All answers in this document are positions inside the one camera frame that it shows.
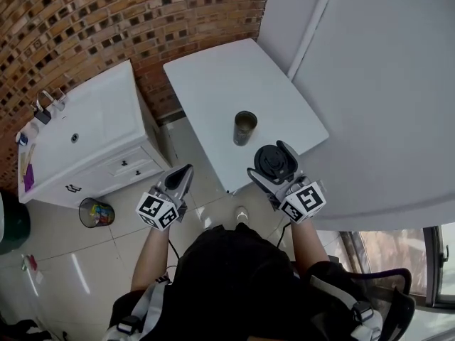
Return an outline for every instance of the brick wall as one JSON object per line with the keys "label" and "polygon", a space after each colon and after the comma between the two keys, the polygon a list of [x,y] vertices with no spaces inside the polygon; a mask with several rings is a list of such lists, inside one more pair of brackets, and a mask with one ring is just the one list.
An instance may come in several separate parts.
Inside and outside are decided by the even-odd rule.
{"label": "brick wall", "polygon": [[266,0],[0,0],[0,188],[40,90],[67,92],[126,59],[152,114],[180,108],[163,64],[256,38]]}

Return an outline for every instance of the white wall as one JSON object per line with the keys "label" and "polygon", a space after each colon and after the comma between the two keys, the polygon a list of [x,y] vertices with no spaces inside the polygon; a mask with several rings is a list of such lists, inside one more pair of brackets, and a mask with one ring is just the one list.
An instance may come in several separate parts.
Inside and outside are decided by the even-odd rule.
{"label": "white wall", "polygon": [[267,0],[257,43],[284,73],[291,67],[317,0]]}
{"label": "white wall", "polygon": [[304,156],[320,229],[455,221],[454,17],[455,0],[329,1],[294,78],[331,135]]}

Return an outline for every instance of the person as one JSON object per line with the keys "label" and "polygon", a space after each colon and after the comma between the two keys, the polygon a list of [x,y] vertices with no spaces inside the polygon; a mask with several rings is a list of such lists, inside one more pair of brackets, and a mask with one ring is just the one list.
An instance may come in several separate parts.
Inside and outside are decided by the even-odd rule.
{"label": "person", "polygon": [[[358,301],[366,298],[343,268],[329,261],[311,219],[291,224],[295,269],[283,251],[247,226],[245,208],[237,208],[235,217],[235,230],[207,229],[178,260],[173,283],[164,287],[159,318],[141,340],[352,340],[358,325],[352,313],[310,286],[310,278]],[[113,305],[110,328],[122,324],[146,289],[163,279],[168,239],[169,228],[150,230],[131,292]]]}

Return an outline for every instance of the cabinet drawer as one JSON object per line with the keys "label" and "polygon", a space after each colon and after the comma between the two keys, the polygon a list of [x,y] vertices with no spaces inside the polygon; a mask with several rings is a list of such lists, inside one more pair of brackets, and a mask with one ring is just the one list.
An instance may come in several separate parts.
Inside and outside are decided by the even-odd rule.
{"label": "cabinet drawer", "polygon": [[163,169],[158,164],[156,164],[155,161],[150,161],[143,164],[142,166],[136,167],[134,170],[119,175],[117,178],[125,184],[130,184],[162,171]]}
{"label": "cabinet drawer", "polygon": [[139,147],[122,153],[106,163],[104,167],[108,173],[117,176],[132,171],[148,162],[152,162],[152,159],[143,148]]}
{"label": "cabinet drawer", "polygon": [[77,208],[81,201],[89,197],[81,187],[73,185],[71,181],[58,183],[52,188],[39,193],[36,200],[54,205]]}

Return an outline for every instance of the drawer handle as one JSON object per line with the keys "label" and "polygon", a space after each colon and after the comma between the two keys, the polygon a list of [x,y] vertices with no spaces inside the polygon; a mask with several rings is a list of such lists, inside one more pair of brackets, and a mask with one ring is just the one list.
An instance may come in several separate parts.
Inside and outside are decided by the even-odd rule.
{"label": "drawer handle", "polygon": [[75,187],[74,185],[66,185],[65,186],[67,190],[69,190],[72,193],[76,193],[82,190],[82,188]]}

